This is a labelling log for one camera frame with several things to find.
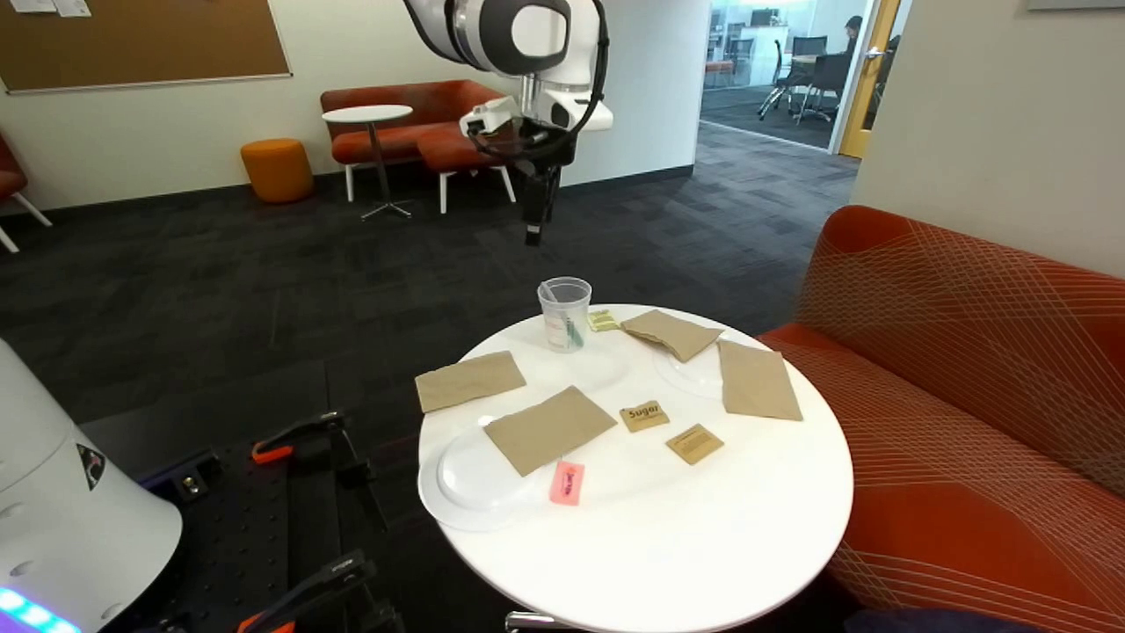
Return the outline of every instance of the clear plastic cup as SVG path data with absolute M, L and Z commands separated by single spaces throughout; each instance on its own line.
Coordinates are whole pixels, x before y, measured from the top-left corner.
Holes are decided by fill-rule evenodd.
M 589 346 L 590 296 L 593 296 L 593 284 L 584 279 L 544 279 L 538 284 L 542 323 L 552 350 Z

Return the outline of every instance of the orange cushion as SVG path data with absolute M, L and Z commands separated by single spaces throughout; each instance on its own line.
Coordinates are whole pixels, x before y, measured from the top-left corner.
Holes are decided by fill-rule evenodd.
M 285 204 L 315 191 L 315 173 L 304 141 L 270 136 L 243 146 L 243 167 L 258 200 Z
M 852 442 L 855 511 L 830 571 L 866 606 L 1125 625 L 1125 499 L 808 327 L 765 342 Z

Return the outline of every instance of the orange couch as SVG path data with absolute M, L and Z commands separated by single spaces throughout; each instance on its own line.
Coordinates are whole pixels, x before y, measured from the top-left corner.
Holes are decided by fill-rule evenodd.
M 375 131 L 384 162 L 420 162 L 420 141 L 441 134 L 442 148 L 429 148 L 429 155 L 469 155 L 474 167 L 487 159 L 457 134 L 457 120 L 488 101 L 500 91 L 474 82 L 422 82 L 422 84 L 358 84 L 334 89 L 322 97 L 322 108 L 347 108 L 347 105 L 413 105 L 414 112 Z M 352 167 L 373 162 L 373 136 L 367 128 L 329 128 L 330 155 L 345 167 L 347 200 L 356 200 Z
M 855 511 L 830 571 L 869 610 L 1125 630 L 1125 283 L 841 207 L 795 323 Z

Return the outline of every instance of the blue light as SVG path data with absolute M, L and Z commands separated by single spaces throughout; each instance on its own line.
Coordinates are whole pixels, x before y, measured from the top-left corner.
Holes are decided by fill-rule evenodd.
M 29 601 L 22 592 L 0 588 L 0 630 L 15 623 L 31 633 L 82 633 L 73 623 L 52 616 L 45 606 Z
M 43 606 L 29 606 L 25 612 L 17 612 L 17 621 L 31 630 L 43 630 L 45 623 L 52 623 L 56 616 L 49 616 Z
M 25 606 L 29 606 L 29 599 L 22 599 L 17 592 L 0 588 L 0 612 L 17 612 Z

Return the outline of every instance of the office desk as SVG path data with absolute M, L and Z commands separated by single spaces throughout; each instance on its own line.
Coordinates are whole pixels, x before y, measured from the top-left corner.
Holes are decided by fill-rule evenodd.
M 651 308 L 593 308 L 631 320 Z M 752 338 L 722 327 L 722 342 Z M 425 417 L 420 496 L 442 536 L 491 588 L 576 630 L 725 630 L 795 599 L 838 551 L 852 513 L 852 454 L 821 392 L 788 365 L 802 422 L 727 417 L 716 350 L 679 364 L 624 332 L 590 336 L 582 351 L 552 351 L 542 318 L 528 318 L 469 351 L 509 351 L 528 386 Z M 659 397 L 667 427 L 624 422 L 566 462 L 584 465 L 576 507 L 549 504 L 557 468 L 521 477 L 509 507 L 470 513 L 432 499 L 442 452 L 483 446 L 483 427 L 582 386 L 618 420 Z M 688 468 L 665 441 L 704 422 L 725 441 Z

